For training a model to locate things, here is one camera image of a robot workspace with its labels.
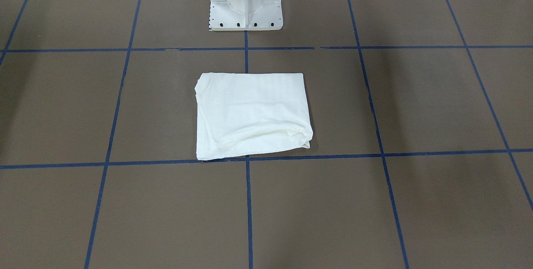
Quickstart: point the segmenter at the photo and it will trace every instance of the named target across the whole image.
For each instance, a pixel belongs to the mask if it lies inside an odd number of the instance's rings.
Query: blue tape line
[[[381,157],[379,153],[336,154],[336,155],[302,155],[284,157],[251,157],[250,161],[280,161],[284,159],[358,159],[363,157]]]
[[[244,50],[244,47],[177,47],[177,48],[167,48],[167,49],[176,49],[176,50]]]
[[[81,49],[10,49],[7,52],[102,52],[102,51],[128,51],[127,48],[81,48]]]
[[[312,46],[300,47],[248,47],[249,50],[312,50]]]
[[[469,45],[469,48],[533,48],[533,45]],[[357,46],[322,46],[322,49],[357,49]],[[408,46],[362,46],[361,49],[440,49],[466,48],[464,45],[408,45]],[[66,49],[7,49],[3,53],[22,52],[105,52],[105,51],[198,51],[198,50],[314,50],[315,47],[137,47],[137,48],[66,48]]]
[[[25,164],[25,165],[0,165],[0,170],[7,169],[42,169],[42,168],[65,168],[65,167],[100,167],[104,162],[97,163],[61,163],[61,164]]]
[[[248,31],[244,31],[244,73],[248,73]]]
[[[381,161],[383,163],[383,170],[385,172],[385,178],[386,178],[386,181],[387,181],[387,186],[389,188],[389,196],[390,196],[390,199],[391,199],[392,212],[394,214],[394,221],[396,222],[396,230],[398,231],[398,239],[400,241],[400,246],[401,246],[401,250],[402,250],[403,263],[405,264],[405,268],[409,269],[409,261],[407,259],[407,252],[406,252],[406,249],[405,249],[405,244],[403,242],[403,234],[402,234],[402,231],[401,231],[400,218],[398,217],[398,210],[396,210],[396,201],[394,199],[394,192],[392,191],[392,184],[391,184],[391,180],[390,180],[390,176],[389,176],[389,169],[388,169],[388,166],[387,166],[387,161],[386,161],[385,156],[384,156],[383,143],[381,142],[381,134],[379,133],[379,125],[377,123],[377,116],[376,116],[376,111],[374,109],[374,102],[372,100],[372,93],[371,93],[371,89],[370,89],[370,84],[368,83],[368,77],[367,77],[366,68],[365,68],[365,61],[363,60],[361,43],[359,41],[359,35],[357,33],[356,19],[354,17],[354,11],[352,9],[352,1],[351,0],[348,0],[348,8],[350,9],[350,16],[352,18],[352,25],[354,27],[354,35],[356,37],[356,43],[357,43],[357,48],[358,48],[357,50],[358,50],[359,59],[360,59],[360,62],[361,62],[361,69],[362,69],[363,77],[365,78],[365,86],[366,86],[367,92],[368,92],[368,102],[370,104],[372,115],[374,117],[374,124],[376,126],[377,142],[379,144],[379,151],[381,152]]]
[[[361,49],[441,49],[464,48],[464,45],[406,45],[406,46],[363,46]]]
[[[254,267],[254,250],[252,245],[252,190],[250,186],[250,156],[246,156],[246,204],[248,208],[248,268]]]
[[[470,48],[533,48],[533,45],[468,45]]]
[[[110,166],[132,166],[132,165],[162,165],[162,164],[192,164],[200,163],[197,159],[169,159],[160,161],[125,161],[109,162]]]
[[[124,80],[126,78],[126,72],[127,72],[127,69],[128,69],[128,63],[129,63],[129,60],[130,60],[131,48],[132,48],[132,45],[133,45],[133,37],[135,35],[135,26],[137,25],[137,17],[139,17],[139,9],[141,8],[141,1],[142,0],[137,0],[137,8],[135,9],[135,16],[133,17],[132,31],[131,31],[131,34],[130,34],[130,43],[128,45],[128,52],[126,53],[126,61],[124,62],[124,70],[122,71],[122,79],[120,80],[120,88],[118,90],[117,105],[115,107],[115,115],[113,117],[113,124],[112,124],[112,128],[111,128],[111,133],[110,133],[110,136],[109,136],[109,146],[108,146],[108,149],[107,149],[107,154],[105,156],[105,162],[106,163],[109,163],[109,159],[111,157],[111,150],[112,150],[112,146],[113,146],[113,138],[115,136],[115,129],[116,129],[117,120],[118,120],[118,111],[120,109],[120,96],[122,95],[122,89],[124,87]],[[91,261],[91,253],[92,253],[92,249],[93,249],[93,243],[95,242],[95,234],[96,234],[96,230],[97,230],[98,216],[100,214],[100,206],[101,206],[101,203],[102,203],[102,196],[103,196],[103,190],[104,190],[104,187],[105,187],[105,178],[107,176],[108,167],[109,167],[108,164],[105,165],[104,168],[103,168],[103,171],[102,171],[102,180],[100,182],[100,189],[99,189],[99,192],[98,192],[97,206],[96,206],[96,209],[95,209],[95,217],[93,218],[93,225],[92,225],[92,228],[91,228],[91,236],[89,238],[89,244],[88,244],[88,247],[87,247],[87,255],[86,255],[86,258],[85,258],[84,269],[88,269],[89,268],[89,263]]]
[[[323,49],[357,49],[357,46],[321,46]]]
[[[533,152],[533,148],[512,149],[512,152]],[[365,154],[333,154],[333,155],[295,155],[280,157],[250,157],[249,161],[282,161],[299,159],[358,159],[372,157],[416,157],[429,155],[461,155],[461,154],[495,154],[507,153],[505,149],[479,150],[479,151],[436,151],[436,152],[405,152],[405,153],[365,153]],[[56,164],[22,164],[0,165],[2,169],[32,169],[32,168],[63,168],[63,167],[100,167],[129,166],[129,165],[160,165],[160,164],[191,164],[191,163],[219,163],[219,162],[245,162],[246,157],[231,157],[227,159],[212,159],[210,161],[198,161],[197,159],[163,159],[155,161],[121,161],[121,162],[96,162],[96,163],[56,163]]]
[[[461,155],[461,154],[490,154],[507,153],[505,149],[492,149],[482,151],[438,151],[438,152],[406,152],[406,153],[385,153],[385,157],[416,157],[427,155]]]
[[[5,55],[7,53],[9,45],[11,45],[11,41],[13,41],[13,36],[15,35],[15,31],[17,30],[17,26],[19,26],[20,18],[22,17],[22,13],[24,13],[24,9],[26,8],[27,3],[28,3],[28,0],[24,0],[24,2],[22,3],[22,7],[19,11],[19,15],[17,15],[17,19],[15,19],[15,24],[13,24],[11,33],[9,34],[9,37],[7,38],[4,51],[2,52],[2,56],[0,56],[0,65],[2,65],[2,62],[4,62]]]
[[[455,13],[453,12],[453,9],[451,7],[450,1],[446,0],[446,3],[448,5],[448,9],[450,10],[451,16],[453,17],[453,20],[455,22],[455,26],[457,26],[457,30],[459,31],[459,35],[461,36],[461,39],[463,40],[463,43],[466,47],[466,52],[468,53],[468,57],[470,58],[470,62],[472,63],[472,67],[474,68],[474,72],[476,72],[476,77],[478,78],[479,85],[481,87],[481,90],[483,91],[483,95],[485,95],[485,99],[487,100],[487,104],[489,105],[489,108],[491,110],[491,113],[493,114],[494,121],[496,123],[496,126],[498,127],[498,131],[500,133],[501,139],[504,142],[506,151],[508,152],[509,158],[511,160],[511,163],[513,164],[514,171],[516,172],[516,175],[518,176],[518,180],[520,180],[520,184],[522,185],[522,189],[524,190],[524,193],[526,195],[526,198],[529,202],[529,207],[531,207],[531,210],[533,211],[533,201],[531,200],[531,196],[529,195],[529,191],[526,187],[526,184],[522,178],[522,174],[520,173],[520,170],[518,170],[518,166],[516,165],[516,162],[514,161],[514,157],[512,154],[512,151],[509,147],[509,144],[507,142],[507,139],[505,138],[503,129],[501,128],[501,125],[499,123],[498,117],[496,116],[496,112],[494,111],[493,104],[491,103],[491,99],[489,98],[489,95],[487,94],[487,90],[485,89],[485,85],[483,84],[483,81],[481,79],[481,75],[479,74],[478,68],[476,66],[476,62],[474,62],[474,58],[472,57],[472,53],[470,53],[470,49],[468,48],[468,45],[466,44],[465,37],[463,35],[463,31],[461,30],[461,27],[459,26],[459,22],[457,21],[457,17],[455,17]]]
[[[512,152],[533,152],[533,148],[511,149]]]
[[[322,46],[323,49],[431,49],[431,48],[464,48],[464,45],[406,45],[406,46]]]

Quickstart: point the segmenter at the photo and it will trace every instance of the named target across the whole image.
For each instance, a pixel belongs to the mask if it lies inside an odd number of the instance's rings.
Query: brown floor
[[[533,0],[349,1],[0,0],[0,268],[532,268]],[[311,148],[196,161],[202,72],[303,72]]]

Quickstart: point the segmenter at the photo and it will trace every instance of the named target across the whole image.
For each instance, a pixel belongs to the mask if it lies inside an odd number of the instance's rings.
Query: white cloth
[[[204,73],[194,90],[199,160],[310,147],[301,73]]]

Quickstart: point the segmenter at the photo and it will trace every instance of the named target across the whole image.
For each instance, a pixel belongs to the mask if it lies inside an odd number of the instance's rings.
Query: white towel
[[[310,147],[301,73],[204,73],[194,90],[199,160]]]

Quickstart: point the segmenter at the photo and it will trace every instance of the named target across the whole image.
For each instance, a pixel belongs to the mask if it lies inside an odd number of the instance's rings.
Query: mounting plate
[[[236,11],[228,3],[211,2],[209,30],[281,30],[283,16],[281,1],[263,3],[254,13],[248,15]]]

